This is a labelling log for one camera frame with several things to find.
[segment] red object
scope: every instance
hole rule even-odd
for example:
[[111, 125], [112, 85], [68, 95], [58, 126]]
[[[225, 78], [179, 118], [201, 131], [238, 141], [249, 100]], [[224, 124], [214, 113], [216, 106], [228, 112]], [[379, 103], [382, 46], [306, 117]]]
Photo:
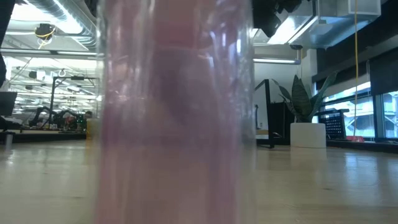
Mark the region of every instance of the red object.
[[362, 136], [347, 136], [347, 140], [353, 141], [353, 142], [365, 142]]

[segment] cable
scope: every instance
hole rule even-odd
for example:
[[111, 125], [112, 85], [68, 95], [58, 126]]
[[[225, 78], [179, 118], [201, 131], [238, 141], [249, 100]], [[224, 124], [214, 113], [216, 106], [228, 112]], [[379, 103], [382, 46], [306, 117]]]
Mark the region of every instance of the cable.
[[356, 105], [358, 103], [358, 77], [359, 77], [359, 67], [358, 67], [358, 0], [355, 0], [355, 15], [354, 15], [354, 24], [355, 24], [355, 111], [354, 111], [354, 136], [356, 134]]
[[47, 45], [47, 44], [45, 43], [45, 41], [47, 40], [47, 38], [48, 38], [48, 36], [45, 38], [45, 40], [43, 40], [42, 44], [40, 44], [39, 50], [40, 50], [43, 46]]
[[43, 46], [46, 46], [46, 45], [51, 44], [51, 43], [52, 43], [52, 39], [48, 40], [47, 42], [42, 40], [42, 39], [40, 39], [40, 38], [37, 39], [37, 44], [39, 44], [39, 45], [43, 44]]
[[10, 80], [8, 80], [8, 81], [4, 84], [4, 86], [7, 85], [8, 83], [10, 83], [11, 81], [13, 81], [14, 79], [18, 78], [19, 75], [21, 75], [22, 72], [25, 71], [25, 69], [27, 68], [28, 64], [30, 63], [30, 61], [31, 61], [32, 59], [33, 59], [33, 58], [30, 58], [30, 59], [26, 62], [26, 64], [19, 70], [19, 72], [16, 73]]
[[301, 49], [301, 61], [300, 61], [300, 68], [301, 68], [301, 79], [303, 78], [303, 49]]
[[44, 34], [44, 35], [37, 35], [36, 34], [36, 30], [37, 30], [37, 28], [35, 28], [35, 34], [36, 34], [36, 37], [48, 37], [49, 35], [52, 35], [54, 32], [55, 32], [55, 29], [56, 28], [54, 28], [51, 32], [49, 32], [48, 34]]

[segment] wooden floor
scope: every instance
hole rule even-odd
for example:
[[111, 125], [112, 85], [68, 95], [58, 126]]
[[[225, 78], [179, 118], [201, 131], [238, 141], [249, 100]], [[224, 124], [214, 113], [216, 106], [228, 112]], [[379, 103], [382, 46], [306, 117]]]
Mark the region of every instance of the wooden floor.
[[[92, 223], [94, 155], [84, 141], [0, 149], [0, 223]], [[398, 156], [261, 147], [257, 216], [258, 224], [398, 223]]]

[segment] fluorescent light fixture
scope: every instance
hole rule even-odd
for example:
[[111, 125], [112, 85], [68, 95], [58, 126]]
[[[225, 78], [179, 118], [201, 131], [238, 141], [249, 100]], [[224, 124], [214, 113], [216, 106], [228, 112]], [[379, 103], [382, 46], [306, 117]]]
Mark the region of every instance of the fluorescent light fixture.
[[35, 35], [35, 32], [7, 31], [7, 35]]
[[254, 36], [256, 36], [257, 32], [259, 32], [259, 29], [252, 29], [250, 31], [250, 37], [253, 38]]
[[63, 81], [63, 82], [62, 82], [62, 85], [70, 85], [70, 83]]
[[25, 105], [24, 107], [27, 107], [27, 108], [35, 108], [35, 107], [39, 107], [39, 105]]
[[[18, 95], [21, 96], [41, 96], [41, 97], [51, 97], [51, 93], [18, 93]], [[62, 94], [62, 93], [55, 93], [54, 97], [68, 97], [68, 96], [72, 96], [75, 97], [77, 99], [86, 99], [86, 100], [95, 100], [97, 97], [94, 95], [79, 95], [79, 94]]]
[[1, 53], [20, 53], [20, 54], [51, 54], [49, 50], [34, 50], [34, 49], [0, 49]]
[[275, 35], [273, 35], [267, 44], [285, 44], [292, 35], [294, 35], [295, 23], [291, 17], [288, 17], [282, 25], [279, 26]]
[[95, 52], [69, 52], [69, 51], [58, 51], [60, 55], [77, 55], [77, 56], [96, 56]]
[[290, 64], [290, 65], [298, 65], [300, 63], [297, 60], [285, 60], [285, 59], [273, 59], [273, 58], [254, 58], [253, 62], [257, 62], [257, 63], [281, 63], [281, 64]]
[[80, 91], [80, 88], [74, 87], [74, 86], [67, 86], [67, 89], [73, 90], [73, 91]]
[[305, 31], [307, 31], [316, 21], [318, 21], [318, 16], [315, 16], [307, 25], [305, 25], [298, 33], [296, 33], [289, 41], [288, 43], [291, 44], [297, 38], [299, 38]]

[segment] yellow cable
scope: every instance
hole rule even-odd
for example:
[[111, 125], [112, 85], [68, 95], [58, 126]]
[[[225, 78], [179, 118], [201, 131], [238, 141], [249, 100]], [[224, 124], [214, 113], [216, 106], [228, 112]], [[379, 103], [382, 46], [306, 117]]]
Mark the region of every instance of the yellow cable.
[[301, 78], [303, 78], [303, 49], [301, 49], [300, 68], [301, 68]]
[[355, 15], [354, 15], [354, 24], [355, 24], [355, 111], [354, 111], [354, 136], [356, 134], [356, 104], [358, 102], [358, 76], [359, 76], [359, 68], [358, 68], [358, 0], [355, 0]]
[[35, 29], [35, 35], [36, 35], [36, 37], [48, 37], [49, 35], [51, 35], [51, 34], [53, 34], [54, 32], [55, 32], [55, 29], [56, 28], [54, 28], [51, 32], [49, 32], [48, 34], [44, 34], [44, 35], [37, 35], [36, 34], [36, 30], [37, 30], [37, 28]]
[[39, 46], [39, 50], [43, 47], [46, 46], [48, 43], [46, 43], [45, 41], [48, 39], [48, 36], [45, 38], [45, 40], [43, 40], [42, 44], [40, 44]]

